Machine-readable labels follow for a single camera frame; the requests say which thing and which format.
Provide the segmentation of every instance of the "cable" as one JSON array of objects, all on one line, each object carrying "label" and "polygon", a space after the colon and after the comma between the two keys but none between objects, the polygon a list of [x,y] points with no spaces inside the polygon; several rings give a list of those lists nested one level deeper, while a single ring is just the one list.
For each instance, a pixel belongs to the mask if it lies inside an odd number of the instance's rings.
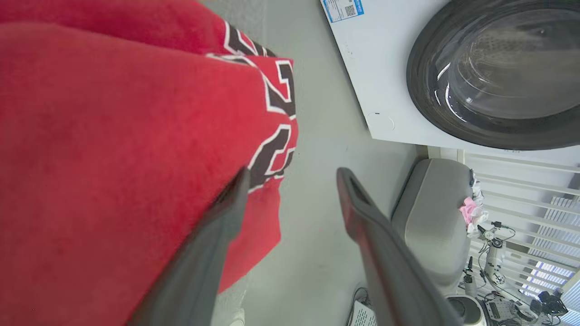
[{"label": "cable", "polygon": [[350,325],[350,322],[351,322],[351,321],[353,321],[354,302],[356,301],[357,293],[358,293],[360,290],[364,290],[364,291],[367,293],[367,296],[366,296],[366,298],[365,298],[365,301],[364,301],[364,302],[368,302],[368,290],[367,290],[367,288],[364,288],[364,287],[359,287],[358,289],[356,289],[356,290],[354,291],[354,294],[353,294],[353,299],[351,300],[351,301],[352,301],[352,305],[350,306],[349,318],[348,318],[348,319],[347,319],[347,321],[346,321],[346,326],[349,326],[349,325]]},{"label": "cable", "polygon": [[481,256],[487,250],[488,246],[489,246],[488,244],[483,244],[483,247],[481,247],[481,250],[479,250],[479,257],[477,258],[477,264],[479,265],[479,276],[481,276],[481,278],[483,278],[483,285],[478,287],[478,289],[487,285],[487,280],[485,279],[485,274],[483,272],[483,268],[481,268]]},{"label": "cable", "polygon": [[515,236],[516,236],[516,231],[515,231],[514,229],[512,229],[512,228],[511,228],[511,227],[509,227],[509,226],[504,226],[504,227],[505,227],[506,229],[509,229],[510,231],[512,231],[512,232],[513,232],[513,234],[512,234],[512,236],[511,236],[511,237],[508,237],[508,238],[505,238],[505,239],[500,239],[501,241],[506,241],[506,240],[509,240],[509,239],[511,239],[511,238],[513,238],[513,237],[515,237]]},{"label": "cable", "polygon": [[552,317],[552,316],[549,316],[549,317],[550,317],[550,319],[548,320],[548,318],[546,318],[546,320],[542,322],[542,325],[552,326],[554,324],[554,317]]}]

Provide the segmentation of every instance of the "washing machine drum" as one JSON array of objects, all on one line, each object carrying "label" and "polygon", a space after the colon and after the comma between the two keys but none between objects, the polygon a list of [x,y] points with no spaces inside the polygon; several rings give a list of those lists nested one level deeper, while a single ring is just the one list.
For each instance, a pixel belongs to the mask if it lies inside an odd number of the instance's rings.
[{"label": "washing machine drum", "polygon": [[416,40],[407,85],[425,118],[468,142],[580,144],[580,2],[451,1]]}]

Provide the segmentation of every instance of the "gray cushioned seat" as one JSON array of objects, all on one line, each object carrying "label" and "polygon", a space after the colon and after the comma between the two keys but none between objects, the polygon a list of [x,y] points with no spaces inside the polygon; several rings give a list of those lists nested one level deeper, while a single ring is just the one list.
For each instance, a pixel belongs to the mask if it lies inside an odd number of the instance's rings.
[{"label": "gray cushioned seat", "polygon": [[443,295],[455,294],[469,254],[465,220],[459,207],[472,195],[469,168],[452,160],[419,162],[392,223]]}]

